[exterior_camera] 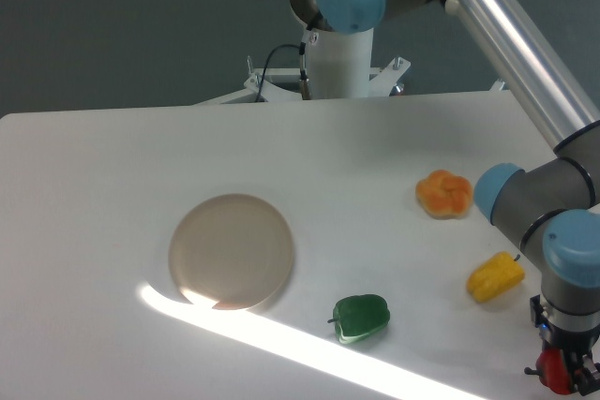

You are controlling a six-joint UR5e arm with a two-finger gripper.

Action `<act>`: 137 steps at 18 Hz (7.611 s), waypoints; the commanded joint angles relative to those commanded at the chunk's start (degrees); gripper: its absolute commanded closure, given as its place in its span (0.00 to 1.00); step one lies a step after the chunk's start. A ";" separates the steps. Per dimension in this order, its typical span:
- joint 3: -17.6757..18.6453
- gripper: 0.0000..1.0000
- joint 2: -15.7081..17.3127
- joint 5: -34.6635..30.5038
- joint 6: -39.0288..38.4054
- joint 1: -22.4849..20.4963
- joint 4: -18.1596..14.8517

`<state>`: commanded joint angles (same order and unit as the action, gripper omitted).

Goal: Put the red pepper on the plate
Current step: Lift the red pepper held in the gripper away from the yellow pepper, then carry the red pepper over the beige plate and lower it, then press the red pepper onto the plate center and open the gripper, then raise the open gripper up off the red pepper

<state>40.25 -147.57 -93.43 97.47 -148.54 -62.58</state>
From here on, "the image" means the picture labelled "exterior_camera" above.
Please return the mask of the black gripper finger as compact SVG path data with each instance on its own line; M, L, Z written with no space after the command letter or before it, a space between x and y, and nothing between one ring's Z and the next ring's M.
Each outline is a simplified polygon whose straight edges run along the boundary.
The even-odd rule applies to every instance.
M589 395L599 391L599 363L593 355L569 352L565 356L567 372L572 380L574 390L580 395Z

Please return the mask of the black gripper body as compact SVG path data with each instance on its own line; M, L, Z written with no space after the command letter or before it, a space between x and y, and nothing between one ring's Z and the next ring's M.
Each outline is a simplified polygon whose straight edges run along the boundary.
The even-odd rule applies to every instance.
M543 349L557 348L568 368L594 363L593 347L599 340L599 312L567 314L543 295L530 299L533 326L543 341Z

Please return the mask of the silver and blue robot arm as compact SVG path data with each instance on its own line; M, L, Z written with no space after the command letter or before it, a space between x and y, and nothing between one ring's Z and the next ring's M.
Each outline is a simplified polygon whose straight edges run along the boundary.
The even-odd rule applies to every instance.
M366 96L374 81L352 55L384 19L439 2L465 26L552 148L525 171L487 170L474 201L541 274L530 300L542 340L531 372L559 394L599 389L599 110L517 0L290 0L305 26L299 90L305 99Z

